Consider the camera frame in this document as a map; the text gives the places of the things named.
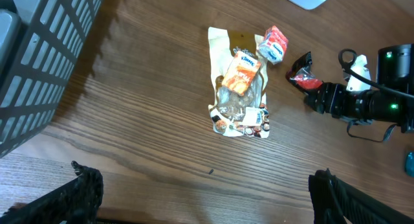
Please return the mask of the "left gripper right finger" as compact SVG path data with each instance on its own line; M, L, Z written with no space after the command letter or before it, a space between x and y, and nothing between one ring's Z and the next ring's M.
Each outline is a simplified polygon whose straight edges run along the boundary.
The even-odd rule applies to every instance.
M316 171L308 182L314 224L413 224L413 218L343 182L328 169Z

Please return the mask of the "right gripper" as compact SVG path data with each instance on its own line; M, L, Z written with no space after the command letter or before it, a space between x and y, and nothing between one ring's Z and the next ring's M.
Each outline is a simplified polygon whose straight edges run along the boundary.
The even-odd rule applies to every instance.
M333 118L350 118L351 92L342 84L322 83L316 89L305 91L305 103L320 114L329 113Z

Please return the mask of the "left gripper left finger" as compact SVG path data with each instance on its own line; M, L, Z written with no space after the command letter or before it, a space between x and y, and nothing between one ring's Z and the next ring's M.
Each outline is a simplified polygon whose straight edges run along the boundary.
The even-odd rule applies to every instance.
M22 207L11 207L1 223L96 223L104 182L97 169L71 162L76 178Z

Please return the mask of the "red small packet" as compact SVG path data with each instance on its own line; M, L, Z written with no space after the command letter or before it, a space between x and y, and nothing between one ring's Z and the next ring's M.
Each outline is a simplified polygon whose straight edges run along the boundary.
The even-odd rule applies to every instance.
M298 58L291 69L285 74L287 81L302 93L308 94L317 90L323 81L317 79L311 72L312 54L311 51Z

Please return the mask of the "red white tissue pack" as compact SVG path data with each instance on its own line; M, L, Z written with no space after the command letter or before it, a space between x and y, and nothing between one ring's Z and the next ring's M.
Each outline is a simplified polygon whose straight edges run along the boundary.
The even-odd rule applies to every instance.
M265 32L262 43L259 44L259 53L271 64L275 65L283 61L289 40L276 27L272 26Z

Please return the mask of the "orange small box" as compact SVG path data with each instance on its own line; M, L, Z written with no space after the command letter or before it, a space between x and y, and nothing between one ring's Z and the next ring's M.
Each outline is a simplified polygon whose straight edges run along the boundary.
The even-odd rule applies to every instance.
M260 67L260 61L242 51L237 51L221 84L239 96L243 96Z

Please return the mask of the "beige snack pouch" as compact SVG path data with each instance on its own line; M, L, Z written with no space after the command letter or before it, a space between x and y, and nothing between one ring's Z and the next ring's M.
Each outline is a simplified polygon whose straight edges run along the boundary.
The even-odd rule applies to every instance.
M208 106L213 130L225 137L259 137L270 135L270 118L265 88L268 83L267 62L260 55L263 36L221 28L208 28L211 81L215 102ZM261 62L250 87L243 96L222 86L222 81L237 51Z

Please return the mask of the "blue mouthwash bottle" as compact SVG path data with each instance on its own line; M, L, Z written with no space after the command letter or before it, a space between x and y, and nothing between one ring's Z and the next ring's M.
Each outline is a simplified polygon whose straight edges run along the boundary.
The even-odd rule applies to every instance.
M407 153L404 163L404 171L410 176L414 177L414 152L410 151Z

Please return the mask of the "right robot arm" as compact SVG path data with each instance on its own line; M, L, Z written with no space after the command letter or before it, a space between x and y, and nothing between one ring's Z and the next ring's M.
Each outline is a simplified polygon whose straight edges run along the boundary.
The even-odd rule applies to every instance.
M413 44L380 49L375 82L351 70L356 62L353 49L341 50L338 61L343 72L374 89L348 91L343 84L324 82L305 93L308 106L351 125L376 120L394 123L403 133L413 131Z

